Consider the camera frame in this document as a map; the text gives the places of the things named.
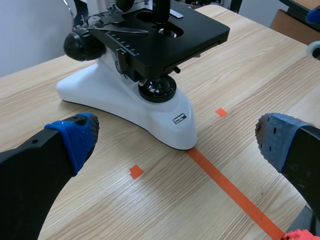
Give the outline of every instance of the red object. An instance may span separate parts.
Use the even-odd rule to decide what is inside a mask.
[[[225,117],[228,113],[223,109],[223,108],[219,108],[218,110],[215,111],[220,117]]]
[[[138,178],[143,173],[144,171],[138,165],[134,165],[132,168],[130,168],[130,175],[133,179]]]
[[[283,235],[281,240],[320,240],[319,236],[313,236],[308,230],[291,231]]]

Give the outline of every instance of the orange tape marker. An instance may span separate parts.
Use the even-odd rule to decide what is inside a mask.
[[[220,117],[225,117],[228,113],[223,109],[223,108],[219,108],[218,110],[215,111]]]
[[[133,179],[138,178],[143,173],[144,171],[138,165],[134,165],[132,168],[130,168],[130,176]]]
[[[242,210],[255,221],[262,230],[273,240],[280,240],[285,234],[274,224],[249,198],[246,197],[228,178],[225,177],[209,160],[196,148],[187,150],[186,153],[212,178],[226,194],[239,205]]]

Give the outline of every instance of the white microscope base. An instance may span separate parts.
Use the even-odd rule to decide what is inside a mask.
[[[171,100],[152,103],[140,96],[137,82],[120,76],[98,61],[58,82],[56,89],[62,100],[126,119],[174,149],[196,145],[193,111],[179,88]]]

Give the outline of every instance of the small orange square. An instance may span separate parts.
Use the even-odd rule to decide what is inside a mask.
[[[143,173],[144,171],[138,165],[134,165],[132,168],[130,168],[130,176],[133,179],[138,178]]]
[[[215,111],[220,117],[225,117],[228,113],[223,109],[223,108],[219,108],[218,110]]]

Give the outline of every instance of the focus knob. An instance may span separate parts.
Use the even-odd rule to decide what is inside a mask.
[[[88,29],[78,28],[64,40],[65,54],[77,61],[90,61],[106,53],[106,46],[93,36]]]

